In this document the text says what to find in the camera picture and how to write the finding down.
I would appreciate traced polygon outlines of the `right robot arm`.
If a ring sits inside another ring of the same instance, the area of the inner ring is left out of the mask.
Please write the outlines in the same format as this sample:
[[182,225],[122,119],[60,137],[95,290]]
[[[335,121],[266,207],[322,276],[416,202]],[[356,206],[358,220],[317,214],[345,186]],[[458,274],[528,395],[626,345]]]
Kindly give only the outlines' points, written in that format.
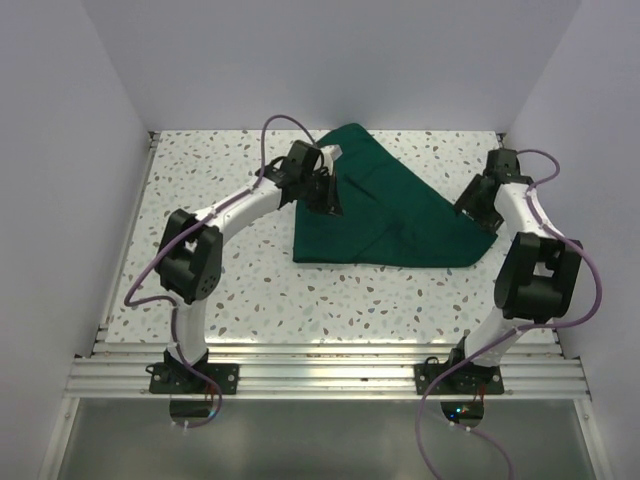
[[445,384],[457,393],[472,393],[491,386],[502,357],[528,327],[566,314],[581,256],[549,232],[553,224],[541,208],[534,180],[521,173],[514,150],[490,151],[484,171],[454,208],[490,233],[504,225],[511,239],[495,280],[494,307],[446,362]]

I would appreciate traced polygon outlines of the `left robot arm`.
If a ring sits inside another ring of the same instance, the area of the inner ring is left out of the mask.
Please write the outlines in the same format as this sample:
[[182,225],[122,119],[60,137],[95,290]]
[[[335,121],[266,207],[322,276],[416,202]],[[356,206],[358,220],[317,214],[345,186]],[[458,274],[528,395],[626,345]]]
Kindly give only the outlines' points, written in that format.
[[286,155],[261,166],[255,181],[223,200],[194,213],[178,209],[170,215],[154,269],[177,304],[163,359],[146,369],[151,393],[235,392],[238,366],[210,363],[204,334],[207,300],[222,277],[224,246],[289,203],[301,201],[314,213],[341,214],[335,173],[341,155],[337,145],[296,141]]

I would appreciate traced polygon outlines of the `green surgical cloth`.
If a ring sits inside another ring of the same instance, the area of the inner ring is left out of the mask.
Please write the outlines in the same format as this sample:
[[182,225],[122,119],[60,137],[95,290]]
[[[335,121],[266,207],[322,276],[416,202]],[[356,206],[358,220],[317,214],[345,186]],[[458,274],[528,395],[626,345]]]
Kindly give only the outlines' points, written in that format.
[[343,213],[295,213],[293,260],[299,264],[369,264],[466,268],[497,240],[352,123],[321,137],[337,145],[336,191]]

